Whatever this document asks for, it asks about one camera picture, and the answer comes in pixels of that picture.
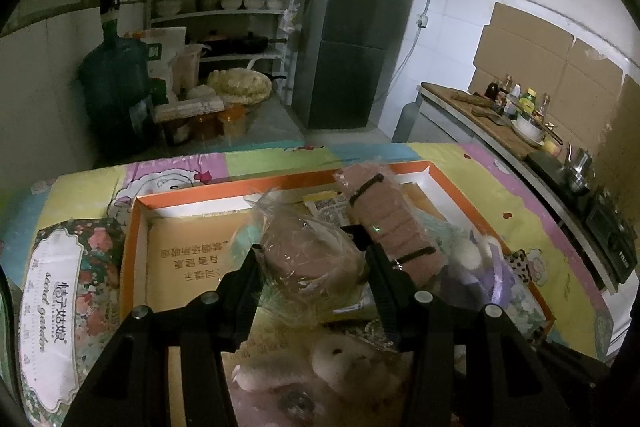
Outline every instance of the shelf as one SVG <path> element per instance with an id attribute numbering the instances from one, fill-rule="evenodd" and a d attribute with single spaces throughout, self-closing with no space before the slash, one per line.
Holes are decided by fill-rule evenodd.
<path id="1" fill-rule="evenodd" d="M 233 60 L 253 60 L 256 58 L 257 60 L 278 60 L 282 58 L 282 53 L 271 50 L 266 51 L 264 53 L 257 53 L 253 55 L 220 55 L 220 57 L 206 57 L 201 58 L 200 63 L 203 64 L 205 62 L 231 62 Z"/>
<path id="2" fill-rule="evenodd" d="M 152 24 L 159 24 L 167 21 L 176 21 L 180 19 L 191 19 L 194 17 L 209 17 L 216 15 L 283 15 L 284 10 L 209 10 L 202 12 L 178 13 L 171 17 L 158 17 L 151 19 Z"/>

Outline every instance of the metal screw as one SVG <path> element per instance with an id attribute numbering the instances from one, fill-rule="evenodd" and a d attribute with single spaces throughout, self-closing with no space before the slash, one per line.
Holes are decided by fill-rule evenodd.
<path id="1" fill-rule="evenodd" d="M 218 302 L 218 299 L 220 299 L 220 296 L 211 291 L 211 292 L 204 292 L 201 296 L 200 296 L 200 300 L 205 303 L 205 304 L 213 304 Z"/>
<path id="2" fill-rule="evenodd" d="M 497 306 L 495 304 L 487 304 L 487 306 L 484 307 L 484 313 L 494 319 L 497 319 L 500 315 L 502 315 L 502 309 L 500 308 L 500 306 Z"/>
<path id="3" fill-rule="evenodd" d="M 141 319 L 142 317 L 146 317 L 146 314 L 148 314 L 148 312 L 148 306 L 136 306 L 131 310 L 131 315 L 134 319 Z"/>
<path id="4" fill-rule="evenodd" d="M 433 295 L 425 290 L 420 290 L 414 294 L 414 299 L 420 302 L 420 304 L 429 304 L 433 301 Z"/>

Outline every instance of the pink packaged food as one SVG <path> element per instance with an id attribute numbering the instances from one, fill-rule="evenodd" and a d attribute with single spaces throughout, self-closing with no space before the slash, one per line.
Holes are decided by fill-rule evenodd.
<path id="1" fill-rule="evenodd" d="M 372 163 L 354 164 L 335 175 L 371 239 L 422 287 L 447 264 L 446 257 L 394 178 L 389 168 Z"/>

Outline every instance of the yellow bottle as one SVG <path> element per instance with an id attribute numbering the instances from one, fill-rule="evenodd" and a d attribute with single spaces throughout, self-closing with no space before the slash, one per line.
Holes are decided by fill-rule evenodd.
<path id="1" fill-rule="evenodd" d="M 536 92 L 533 89 L 527 89 L 518 101 L 522 110 L 532 114 L 536 108 Z"/>

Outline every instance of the elastic band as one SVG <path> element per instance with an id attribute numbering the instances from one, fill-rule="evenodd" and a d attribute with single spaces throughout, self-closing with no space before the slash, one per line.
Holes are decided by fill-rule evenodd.
<path id="1" fill-rule="evenodd" d="M 408 263 L 409 261 L 412 261 L 418 257 L 422 257 L 423 255 L 431 255 L 435 251 L 436 249 L 434 247 L 420 248 L 420 250 L 416 250 L 414 253 L 408 253 L 407 255 L 403 255 L 402 257 L 394 259 L 392 263 L 402 266 L 404 263 Z"/>
<path id="2" fill-rule="evenodd" d="M 353 206 L 353 203 L 355 203 L 361 195 L 363 195 L 365 192 L 367 192 L 367 190 L 369 190 L 376 183 L 382 183 L 384 181 L 384 179 L 385 179 L 385 177 L 380 173 L 378 173 L 375 176 L 373 176 L 372 179 L 370 179 L 362 187 L 360 187 L 358 190 L 356 190 L 356 193 L 349 199 L 349 204 L 351 206 Z"/>

